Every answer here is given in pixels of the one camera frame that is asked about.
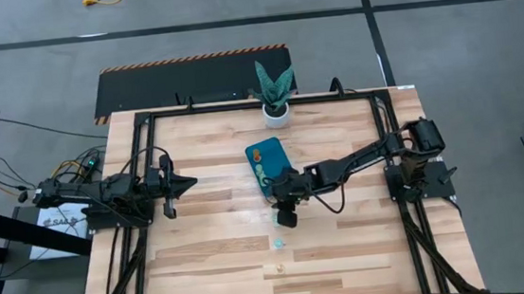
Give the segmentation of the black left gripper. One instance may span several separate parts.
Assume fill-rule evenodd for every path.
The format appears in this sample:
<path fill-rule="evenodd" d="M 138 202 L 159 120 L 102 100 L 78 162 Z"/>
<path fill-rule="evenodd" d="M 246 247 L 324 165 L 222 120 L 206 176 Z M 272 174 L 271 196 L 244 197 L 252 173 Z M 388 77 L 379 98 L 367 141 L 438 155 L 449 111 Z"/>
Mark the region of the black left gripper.
<path fill-rule="evenodd" d="M 197 178 L 173 173 L 172 161 L 166 154 L 162 154 L 158 162 L 158 167 L 151 165 L 146 169 L 144 185 L 151 198 L 165 199 L 163 213 L 172 220 L 177 217 L 173 205 L 172 181 L 174 193 L 185 193 L 197 183 Z"/>

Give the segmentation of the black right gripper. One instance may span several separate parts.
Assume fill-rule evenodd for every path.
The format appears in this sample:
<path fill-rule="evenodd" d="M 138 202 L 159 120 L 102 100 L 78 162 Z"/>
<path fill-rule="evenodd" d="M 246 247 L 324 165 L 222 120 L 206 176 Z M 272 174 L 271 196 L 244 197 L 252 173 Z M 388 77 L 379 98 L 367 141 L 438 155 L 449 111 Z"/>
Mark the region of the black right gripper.
<path fill-rule="evenodd" d="M 311 196 L 314 182 L 314 168 L 305 167 L 300 174 L 293 168 L 284 168 L 278 177 L 265 177 L 266 187 L 271 188 L 269 202 L 277 202 L 277 223 L 280 226 L 294 228 L 298 224 L 296 205 Z"/>

